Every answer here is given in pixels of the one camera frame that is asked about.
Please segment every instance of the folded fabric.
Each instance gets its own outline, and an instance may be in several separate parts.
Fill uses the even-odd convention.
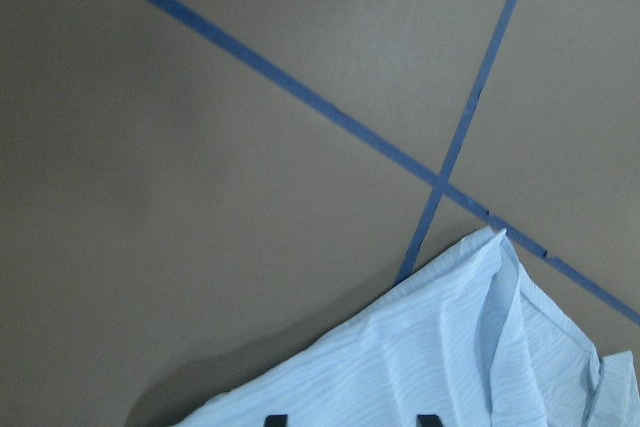
[[[631,352],[593,343],[485,228],[179,427],[640,426]]]

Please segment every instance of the blue line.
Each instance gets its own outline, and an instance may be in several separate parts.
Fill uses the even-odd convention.
[[[178,0],[148,0],[427,184],[436,174]]]
[[[252,63],[252,59],[255,59],[255,58],[262,59],[257,54],[252,52],[250,49],[244,47],[238,41],[236,41],[235,39],[231,38],[230,36],[222,32],[219,28],[215,27],[213,24],[209,23],[203,17],[199,16],[192,10],[180,4],[177,0],[149,0],[149,1],[157,5],[162,10],[169,13],[173,17],[175,17],[177,20],[185,23],[187,26],[201,33],[204,37],[211,40],[216,45],[219,45],[219,44],[218,44],[218,41],[216,40],[217,37],[214,34],[219,33],[219,35],[221,36],[221,39],[227,39],[230,42],[231,47],[237,48],[238,54],[240,54],[241,52],[244,52],[246,53],[246,55],[236,55],[226,47],[223,47],[222,45],[219,45],[219,46],[227,50],[227,52],[232,53],[232,55],[234,55],[236,58],[240,59],[241,61],[245,62],[247,65],[254,67],[254,64]],[[266,63],[267,65],[271,65],[264,59],[262,59],[262,62]],[[290,77],[289,75],[287,75],[286,73],[278,69],[277,67],[274,66],[273,69],[281,72],[281,75],[285,79],[290,79],[291,84],[299,85],[303,89],[303,92],[304,91],[311,92],[308,88],[304,87],[298,81],[296,81],[295,79],[293,79],[292,77]],[[329,118],[333,122],[336,122],[338,125],[345,128],[347,131],[351,132],[353,135],[358,137],[360,140],[364,141],[366,144],[372,146],[379,152],[382,152],[386,157],[396,162],[398,165],[404,167],[407,171],[409,171],[410,173],[412,173],[413,175],[415,175],[417,178],[421,179],[425,183],[429,185],[433,185],[435,183],[436,175],[427,167],[421,165],[417,160],[413,159],[406,153],[402,152],[401,150],[399,150],[397,147],[393,146],[389,142],[385,141],[384,139],[381,139],[377,134],[373,133],[362,124],[359,124],[355,120],[351,119],[350,117],[346,116],[342,112],[338,111],[337,108],[335,108],[326,100],[319,97],[317,94],[313,92],[311,92],[311,94],[312,94],[312,96],[310,97],[311,99],[319,98],[322,101],[320,106],[318,107],[315,105],[309,104],[312,108],[317,110],[322,115],[325,115],[327,118]],[[306,102],[302,97],[298,95],[296,95],[296,97],[303,100],[303,102]],[[552,258],[547,257],[547,251],[541,245],[531,240],[525,234],[523,234],[518,229],[516,229],[515,227],[511,226],[510,224],[502,220],[500,217],[491,214],[489,209],[482,206],[480,203],[476,202],[473,198],[469,197],[467,194],[456,189],[455,187],[453,187],[448,183],[443,186],[443,193],[444,195],[452,199],[454,202],[456,202],[458,205],[460,205],[464,209],[468,210],[469,212],[476,215],[480,219],[488,222],[489,225],[491,225],[492,227],[496,229],[506,228],[507,235],[511,240],[522,245],[525,249],[527,249],[529,252],[531,252],[535,256],[543,259],[548,265],[556,269],[558,272],[568,277],[570,280],[574,281],[575,283],[583,287],[585,290],[587,290],[588,292],[598,297],[604,303],[609,305],[612,309],[616,310],[617,312],[624,315],[629,320],[631,320],[632,322],[640,326],[640,314],[638,312],[634,311],[631,307],[624,304],[624,302],[622,302],[617,297],[615,297],[614,295],[610,294],[609,292],[607,292],[606,290],[598,286],[596,283],[594,283],[592,280],[590,280],[586,276],[580,274],[578,271],[570,267],[564,261],[558,259],[557,257],[552,257]]]
[[[489,78],[489,74],[491,73],[491,68],[493,67],[493,63],[496,60],[498,50],[500,49],[500,44],[502,43],[505,32],[507,31],[509,20],[511,19],[511,15],[513,14],[517,3],[518,0],[506,0],[504,3],[504,7],[502,8],[502,12],[500,13],[500,17],[498,19],[498,23],[496,24],[496,28],[493,31],[491,42],[489,43],[489,47],[487,48],[487,51],[484,55],[484,59],[482,60],[480,69],[478,70],[478,75],[476,76],[476,81],[473,84],[471,93],[469,94],[467,105],[462,112],[462,116],[460,118],[460,122],[458,123],[458,127],[456,128],[453,140],[449,145],[449,150],[447,151],[444,163],[442,164],[440,173],[438,174],[436,182],[433,185],[433,189],[431,190],[431,194],[429,195],[429,200],[427,200],[427,204],[425,205],[420,220],[418,221],[418,227],[413,234],[413,238],[411,239],[409,247],[407,248],[404,260],[400,265],[400,270],[398,271],[398,275],[395,281],[396,284],[406,279],[413,270],[413,266],[415,265],[418,254],[420,253],[422,242],[424,241],[427,232],[429,232],[429,227],[433,222],[436,210],[438,209],[438,205],[440,204],[440,199],[442,199],[443,189],[449,183],[449,178],[451,177],[453,167],[455,166],[456,161],[458,160],[458,157],[460,155],[462,144],[465,137],[467,136],[467,133],[469,132],[469,126],[471,125],[473,115],[475,114],[476,107],[478,106],[480,94],[482,93],[482,90],[487,83],[487,79]]]
[[[629,320],[631,320],[636,325],[640,326],[640,313],[626,305],[620,299],[618,299],[613,294],[607,292],[605,289],[596,284],[593,280],[589,279],[584,274],[581,274],[576,269],[567,264],[564,260],[559,257],[550,257],[548,255],[547,249],[545,249],[542,245],[535,242],[533,239],[528,237],[526,234],[516,229],[514,226],[493,214],[487,207],[482,204],[476,202],[471,197],[456,189],[451,184],[447,184],[444,189],[444,194],[449,197],[451,200],[456,202],[459,206],[463,207],[465,210],[471,212],[476,217],[482,219],[487,222],[491,227],[496,230],[507,229],[507,236],[513,240],[514,242],[520,244],[526,250],[531,252],[537,258],[543,260],[548,265],[553,267],[555,270],[560,272],[562,275],[567,277],[569,280],[572,280],[580,287],[585,289],[587,292],[595,295],[597,298],[602,300],[609,307],[617,311],[618,313],[624,315]]]

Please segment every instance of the cloth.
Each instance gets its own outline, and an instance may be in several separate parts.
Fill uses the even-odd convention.
[[[640,426],[631,352],[593,343],[527,276],[505,231],[462,239],[308,349],[179,427]]]

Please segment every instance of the floor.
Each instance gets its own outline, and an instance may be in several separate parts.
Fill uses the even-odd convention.
[[[178,1],[396,150],[147,0],[0,0],[3,425],[177,422],[389,289],[505,2]],[[640,360],[639,23],[519,0],[415,265],[508,222],[600,354]]]

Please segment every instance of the gray tile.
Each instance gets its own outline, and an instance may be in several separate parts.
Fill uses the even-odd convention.
[[[521,0],[452,178],[636,310],[638,24],[638,0]]]
[[[504,0],[181,0],[439,169]]]
[[[1,2],[3,423],[167,420],[391,285],[426,185],[142,0]]]
[[[457,204],[444,199],[422,245],[418,266],[423,266],[463,236],[485,225]],[[593,341],[600,356],[624,350],[633,352],[636,373],[640,379],[638,326],[518,244],[514,243],[514,246],[531,279]]]

